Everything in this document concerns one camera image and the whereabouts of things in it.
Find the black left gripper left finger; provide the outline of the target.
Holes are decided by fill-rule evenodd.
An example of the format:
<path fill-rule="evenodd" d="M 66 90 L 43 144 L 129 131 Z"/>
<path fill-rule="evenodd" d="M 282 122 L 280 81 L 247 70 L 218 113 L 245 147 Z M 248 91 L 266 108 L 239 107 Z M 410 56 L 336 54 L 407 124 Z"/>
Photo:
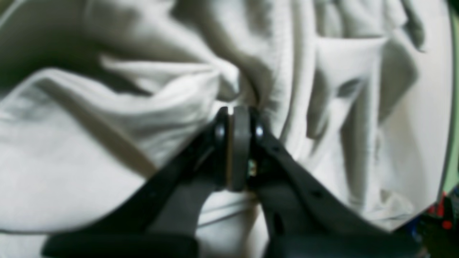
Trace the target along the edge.
<path fill-rule="evenodd" d="M 225 184 L 228 108 L 112 213 L 83 229 L 51 236 L 47 258 L 198 258 L 197 222 Z"/>

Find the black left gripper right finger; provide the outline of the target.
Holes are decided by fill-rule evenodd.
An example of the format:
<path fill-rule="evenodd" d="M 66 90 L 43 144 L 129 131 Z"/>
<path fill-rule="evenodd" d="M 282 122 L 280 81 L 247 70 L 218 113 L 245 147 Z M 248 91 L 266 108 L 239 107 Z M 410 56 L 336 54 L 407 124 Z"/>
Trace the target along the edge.
<path fill-rule="evenodd" d="M 419 258 L 422 246 L 391 234 L 343 205 L 299 165 L 249 108 L 251 154 L 257 173 L 249 179 L 267 225 L 265 258 Z"/>

